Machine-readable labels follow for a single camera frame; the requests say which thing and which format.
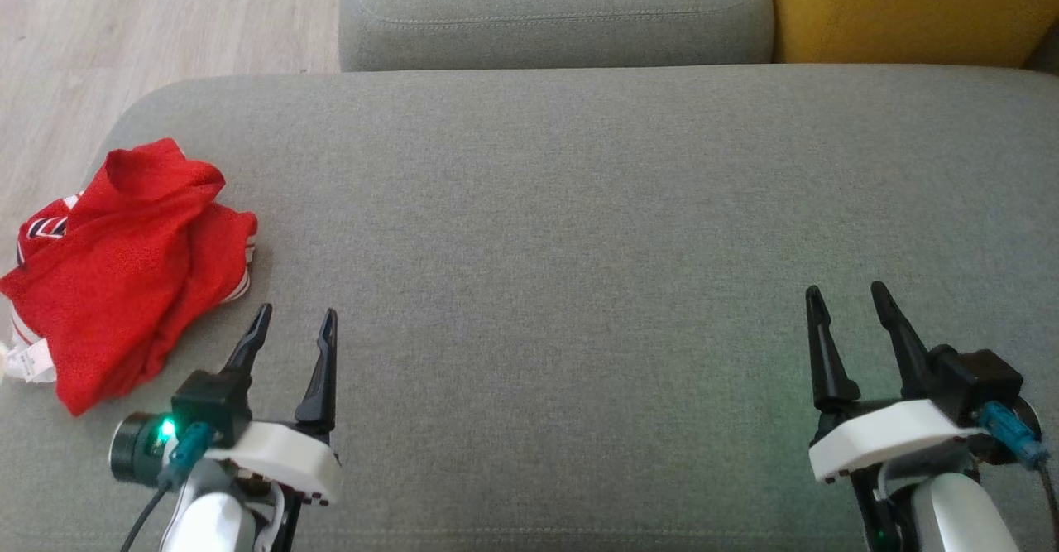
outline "stitched seam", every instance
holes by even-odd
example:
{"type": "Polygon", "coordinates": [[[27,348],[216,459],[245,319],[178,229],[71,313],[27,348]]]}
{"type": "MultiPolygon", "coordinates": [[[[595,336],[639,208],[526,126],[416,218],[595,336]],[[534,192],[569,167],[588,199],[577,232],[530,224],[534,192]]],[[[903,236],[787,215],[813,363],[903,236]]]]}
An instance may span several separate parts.
{"type": "Polygon", "coordinates": [[[65,541],[62,544],[49,542],[48,548],[51,550],[84,550],[85,548],[105,548],[113,550],[114,545],[109,541],[65,541]]]}
{"type": "Polygon", "coordinates": [[[658,19],[658,17],[710,17],[714,14],[728,13],[730,10],[741,8],[754,0],[743,0],[738,4],[726,5],[719,10],[612,10],[609,13],[564,13],[564,14],[526,14],[526,16],[515,17],[469,17],[468,19],[390,19],[374,12],[364,4],[364,0],[357,0],[357,8],[371,24],[376,26],[430,26],[435,29],[450,29],[453,26],[504,26],[504,24],[556,24],[559,21],[582,21],[593,19],[658,19]]]}
{"type": "MultiPolygon", "coordinates": [[[[785,534],[775,534],[775,536],[770,536],[770,537],[773,538],[773,539],[784,539],[784,540],[790,540],[790,539],[792,539],[791,536],[786,536],[785,534]]],[[[803,539],[810,539],[812,541],[819,541],[821,539],[826,539],[826,538],[813,537],[813,536],[808,536],[808,535],[807,536],[800,536],[800,537],[803,538],[803,539]]],[[[849,534],[849,535],[843,537],[843,539],[854,539],[854,538],[856,538],[856,539],[862,539],[863,537],[864,537],[864,534],[849,534]]],[[[313,537],[313,538],[311,538],[311,540],[312,541],[348,541],[348,539],[346,539],[346,538],[326,539],[326,538],[318,538],[318,537],[313,537]]],[[[424,538],[407,538],[407,539],[397,539],[397,538],[355,539],[355,541],[356,541],[356,544],[358,546],[379,546],[379,545],[393,545],[393,544],[400,544],[400,545],[403,545],[403,546],[408,546],[408,545],[412,545],[412,544],[436,544],[436,542],[444,542],[444,544],[519,544],[519,545],[521,545],[521,544],[559,544],[559,542],[568,542],[568,541],[578,541],[578,542],[587,542],[587,541],[600,542],[600,541],[605,541],[605,542],[621,542],[621,544],[670,544],[670,545],[671,544],[677,544],[677,545],[683,544],[685,546],[693,545],[692,541],[679,541],[679,540],[669,540],[669,541],[667,541],[667,540],[664,540],[664,539],[639,538],[639,537],[592,537],[592,538],[584,538],[584,537],[526,537],[526,538],[504,538],[504,537],[437,538],[437,537],[424,537],[424,538]]]]}
{"type": "MultiPolygon", "coordinates": [[[[14,530],[16,535],[21,536],[78,536],[78,537],[111,537],[123,536],[126,532],[33,532],[14,530]]],[[[786,534],[769,532],[744,532],[725,530],[622,530],[609,528],[438,528],[438,529],[345,529],[345,528],[315,528],[315,534],[336,534],[370,536],[370,539],[384,540],[408,540],[410,538],[421,538],[424,540],[453,540],[477,539],[499,537],[505,539],[523,540],[525,535],[538,536],[543,539],[600,539],[603,537],[626,537],[626,538],[651,538],[670,537],[682,539],[714,538],[714,537],[785,537],[785,538],[836,538],[860,537],[860,533],[830,533],[830,534],[786,534]]],[[[161,537],[162,532],[154,532],[154,535],[161,537]]]]}

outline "black camera lens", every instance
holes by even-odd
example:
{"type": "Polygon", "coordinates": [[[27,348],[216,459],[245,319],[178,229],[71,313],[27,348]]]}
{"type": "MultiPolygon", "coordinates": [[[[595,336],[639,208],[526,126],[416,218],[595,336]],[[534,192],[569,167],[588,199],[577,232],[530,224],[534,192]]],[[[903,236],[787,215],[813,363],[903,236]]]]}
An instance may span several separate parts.
{"type": "Polygon", "coordinates": [[[115,480],[156,486],[168,440],[168,422],[161,414],[132,413],[118,425],[110,440],[110,473],[115,480]]]}

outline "blue cable connector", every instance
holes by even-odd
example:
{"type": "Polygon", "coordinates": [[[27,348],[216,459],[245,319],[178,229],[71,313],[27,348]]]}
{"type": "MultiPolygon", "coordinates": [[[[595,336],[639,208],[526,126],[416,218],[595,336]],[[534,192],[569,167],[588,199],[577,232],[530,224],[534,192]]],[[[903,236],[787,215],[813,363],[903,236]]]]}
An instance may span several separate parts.
{"type": "Polygon", "coordinates": [[[1026,469],[1039,469],[1048,459],[1048,449],[1010,409],[997,402],[982,406],[979,426],[1004,443],[1026,469]]]}
{"type": "Polygon", "coordinates": [[[187,427],[183,438],[169,453],[169,462],[158,474],[159,487],[179,487],[187,480],[196,463],[213,444],[213,428],[203,422],[187,427]]]}

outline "wooden floor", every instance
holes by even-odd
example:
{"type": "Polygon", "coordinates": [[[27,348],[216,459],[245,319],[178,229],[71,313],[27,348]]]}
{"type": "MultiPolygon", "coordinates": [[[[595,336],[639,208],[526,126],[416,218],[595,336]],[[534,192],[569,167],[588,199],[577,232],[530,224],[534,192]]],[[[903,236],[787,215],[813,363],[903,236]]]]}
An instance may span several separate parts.
{"type": "Polygon", "coordinates": [[[338,0],[0,0],[0,272],[21,221],[79,190],[140,96],[185,77],[338,69],[338,0]]]}

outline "green led light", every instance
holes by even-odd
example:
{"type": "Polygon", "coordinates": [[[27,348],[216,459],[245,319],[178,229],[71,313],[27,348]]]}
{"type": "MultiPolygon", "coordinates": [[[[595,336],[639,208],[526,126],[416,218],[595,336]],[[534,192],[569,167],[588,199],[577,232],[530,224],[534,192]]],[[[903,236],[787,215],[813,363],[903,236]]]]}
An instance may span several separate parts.
{"type": "Polygon", "coordinates": [[[162,442],[165,442],[175,435],[177,435],[177,425],[172,419],[166,417],[162,421],[162,427],[158,429],[158,438],[162,442]]]}

